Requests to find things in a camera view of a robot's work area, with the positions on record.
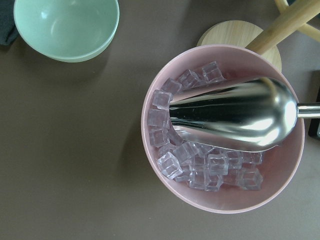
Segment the pink bowl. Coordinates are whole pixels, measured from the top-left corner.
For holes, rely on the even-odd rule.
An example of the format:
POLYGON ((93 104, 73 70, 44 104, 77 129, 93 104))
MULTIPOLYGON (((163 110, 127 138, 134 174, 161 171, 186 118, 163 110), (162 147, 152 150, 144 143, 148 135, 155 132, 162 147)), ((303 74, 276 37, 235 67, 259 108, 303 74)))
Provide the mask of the pink bowl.
POLYGON ((236 214, 259 208, 277 197, 294 177, 302 159, 305 143, 305 123, 299 119, 291 134, 280 146, 265 154, 259 171, 263 176, 261 190, 242 190, 222 185, 217 192, 192 189, 187 184, 164 177, 157 166, 157 151, 150 145, 147 116, 154 90, 158 90, 169 78, 176 78, 186 69, 196 69, 211 61, 217 61, 222 75, 229 79, 249 77, 255 74, 276 78, 286 84, 285 76, 268 60, 242 47, 211 44, 194 47, 169 61, 151 83, 142 107, 141 136, 146 156, 159 180, 178 198, 204 211, 236 214))

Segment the metal ice scoop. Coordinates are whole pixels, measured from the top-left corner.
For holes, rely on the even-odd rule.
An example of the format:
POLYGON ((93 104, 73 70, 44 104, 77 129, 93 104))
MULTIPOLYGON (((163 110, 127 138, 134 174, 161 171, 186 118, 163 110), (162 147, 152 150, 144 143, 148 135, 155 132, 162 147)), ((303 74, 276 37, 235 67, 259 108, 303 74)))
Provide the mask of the metal ice scoop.
POLYGON ((263 152, 287 138, 299 118, 318 119, 320 104, 298 103, 283 82, 254 77, 174 101, 169 116, 186 141, 263 152))

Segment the wooden cup stand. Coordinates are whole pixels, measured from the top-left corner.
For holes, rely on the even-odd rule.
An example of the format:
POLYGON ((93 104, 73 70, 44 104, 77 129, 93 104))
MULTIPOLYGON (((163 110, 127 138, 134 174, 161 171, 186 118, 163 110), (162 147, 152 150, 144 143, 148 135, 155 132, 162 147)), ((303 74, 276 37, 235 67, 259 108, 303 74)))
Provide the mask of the wooden cup stand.
POLYGON ((279 70, 282 60, 277 44, 292 33, 301 32, 313 40, 320 41, 320 30, 308 22, 320 14, 318 0, 296 0, 289 4, 286 0, 276 0, 279 16, 262 29, 243 20, 227 20, 210 27, 197 42, 197 46, 222 44, 246 48, 253 51, 279 70))

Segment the mint green bowl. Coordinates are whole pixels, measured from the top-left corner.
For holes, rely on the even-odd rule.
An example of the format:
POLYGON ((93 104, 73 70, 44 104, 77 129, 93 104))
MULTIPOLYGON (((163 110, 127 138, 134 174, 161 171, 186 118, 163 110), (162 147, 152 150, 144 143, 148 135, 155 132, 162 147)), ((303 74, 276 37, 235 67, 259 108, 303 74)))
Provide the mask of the mint green bowl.
POLYGON ((16 0, 13 16, 32 49, 57 61, 79 63, 110 45, 120 6, 116 0, 16 0))

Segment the dark grey cloth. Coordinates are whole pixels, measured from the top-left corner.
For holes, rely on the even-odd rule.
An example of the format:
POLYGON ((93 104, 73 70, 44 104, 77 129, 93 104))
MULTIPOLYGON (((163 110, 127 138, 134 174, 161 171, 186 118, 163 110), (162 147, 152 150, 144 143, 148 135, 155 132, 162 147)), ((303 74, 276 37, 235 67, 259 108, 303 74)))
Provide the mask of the dark grey cloth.
POLYGON ((19 35, 14 20, 14 0, 0 0, 0 44, 8 46, 19 35))

